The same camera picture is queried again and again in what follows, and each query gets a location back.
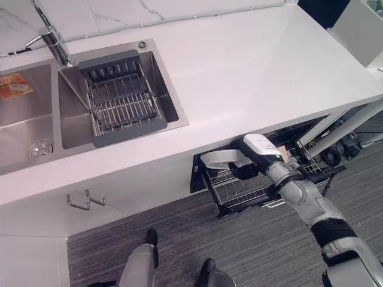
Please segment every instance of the sink basin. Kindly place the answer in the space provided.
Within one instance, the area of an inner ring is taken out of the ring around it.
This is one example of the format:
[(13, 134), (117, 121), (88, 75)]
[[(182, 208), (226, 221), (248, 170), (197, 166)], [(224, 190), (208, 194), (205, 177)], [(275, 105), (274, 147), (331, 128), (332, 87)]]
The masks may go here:
[[(146, 74), (156, 102), (162, 107), (168, 123), (178, 121), (179, 116), (161, 75), (160, 69), (152, 51), (139, 54), (141, 65)], [(92, 123), (89, 113), (69, 88), (63, 78), (63, 73), (76, 89), (82, 101), (87, 102), (84, 78), (77, 67), (62, 69), (59, 73), (60, 123), (62, 145), (64, 149), (89, 144), (92, 142)]]
[(54, 150), (50, 65), (18, 74), (33, 91), (0, 98), (0, 167), (34, 160)]
[[(73, 54), (74, 62), (137, 50), (142, 68), (161, 106), (167, 128), (188, 125), (186, 115), (152, 39)], [(0, 95), (0, 175), (96, 149), (84, 102), (84, 78), (76, 66), (63, 68), (54, 59), (2, 72), (19, 74), (33, 89), (5, 98)]]

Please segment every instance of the metal handle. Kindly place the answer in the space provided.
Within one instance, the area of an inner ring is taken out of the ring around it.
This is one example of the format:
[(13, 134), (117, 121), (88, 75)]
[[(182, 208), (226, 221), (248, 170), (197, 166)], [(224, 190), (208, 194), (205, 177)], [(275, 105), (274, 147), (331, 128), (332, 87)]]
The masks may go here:
[(40, 40), (42, 38), (41, 35), (38, 35), (36, 38), (33, 38), (32, 40), (28, 41), (27, 43), (25, 43), (25, 46), (26, 47), (29, 47), (30, 45), (32, 45), (34, 42), (37, 42), (38, 40)]
[(97, 204), (102, 205), (102, 206), (105, 206), (107, 204), (105, 197), (102, 198), (102, 201), (98, 200), (98, 199), (94, 199), (93, 197), (90, 196), (89, 190), (85, 190), (85, 195), (88, 198), (88, 200), (90, 200), (91, 202), (97, 203)]
[(74, 204), (71, 202), (71, 195), (70, 194), (67, 194), (66, 195), (66, 202), (72, 206), (72, 207), (75, 207), (75, 208), (79, 208), (79, 209), (82, 209), (82, 210), (86, 210), (86, 211), (89, 211), (90, 210), (90, 202), (88, 201), (86, 203), (86, 207), (85, 206), (81, 206), (81, 205), (77, 205), (77, 204)]
[(262, 207), (275, 208), (275, 207), (280, 206), (282, 204), (285, 204), (285, 201), (283, 199), (279, 199), (277, 201), (273, 201), (273, 202), (270, 202), (268, 204), (265, 204)]

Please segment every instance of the white pipe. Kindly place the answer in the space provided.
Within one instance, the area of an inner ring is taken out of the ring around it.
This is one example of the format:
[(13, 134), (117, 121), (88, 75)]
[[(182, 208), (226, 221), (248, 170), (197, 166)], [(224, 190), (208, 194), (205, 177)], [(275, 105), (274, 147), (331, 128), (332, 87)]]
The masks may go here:
[(335, 144), (345, 135), (349, 134), (351, 131), (355, 130), (358, 126), (363, 124), (365, 121), (370, 119), (372, 116), (376, 115), (378, 112), (383, 110), (383, 98), (377, 100), (376, 102), (369, 103), (367, 106), (358, 111), (353, 115), (348, 121), (343, 125), (338, 127), (336, 130), (331, 132), (323, 140), (313, 146), (308, 150), (310, 156), (315, 157), (317, 154), (324, 151), (330, 145)]
[(361, 142), (359, 142), (359, 147), (360, 148), (367, 148), (371, 144), (373, 144), (376, 141), (381, 141), (383, 139), (383, 132), (382, 133), (377, 133), (376, 135), (372, 136), (371, 138), (365, 139)]
[(309, 141), (311, 141), (314, 137), (323, 132), (326, 128), (331, 126), (338, 118), (343, 116), (348, 109), (341, 110), (338, 112), (334, 112), (328, 115), (326, 118), (321, 120), (318, 124), (316, 124), (311, 130), (309, 130), (304, 136), (302, 136), (299, 141), (302, 145), (306, 145)]

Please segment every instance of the dish rack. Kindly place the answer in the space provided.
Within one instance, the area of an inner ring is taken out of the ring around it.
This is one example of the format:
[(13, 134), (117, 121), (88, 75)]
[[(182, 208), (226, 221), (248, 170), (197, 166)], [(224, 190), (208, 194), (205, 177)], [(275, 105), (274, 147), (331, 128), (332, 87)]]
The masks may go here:
[(136, 50), (78, 64), (96, 147), (167, 127)]
[[(291, 157), (303, 167), (310, 175), (318, 175), (321, 169), (314, 159), (307, 160), (304, 156), (305, 148), (295, 141), (275, 142), (276, 145), (284, 145)], [(238, 213), (250, 206), (277, 207), (284, 204), (283, 200), (273, 200), (270, 193), (273, 191), (271, 181), (264, 175), (259, 174), (255, 178), (239, 180), (234, 177), (230, 170), (209, 169), (203, 165), (202, 180), (207, 187), (216, 210), (218, 218), (231, 213)]]

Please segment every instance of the kitchen counter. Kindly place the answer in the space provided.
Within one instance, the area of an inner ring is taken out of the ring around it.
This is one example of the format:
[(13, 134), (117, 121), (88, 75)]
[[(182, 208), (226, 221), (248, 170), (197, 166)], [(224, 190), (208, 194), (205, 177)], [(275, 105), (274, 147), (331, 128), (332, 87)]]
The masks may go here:
[[(190, 124), (3, 175), (0, 204), (383, 94), (383, 84), (297, 5), (124, 30), (70, 42), (68, 50), (147, 38), (154, 38)], [(2, 69), (49, 58), (42, 48), (3, 58)]]

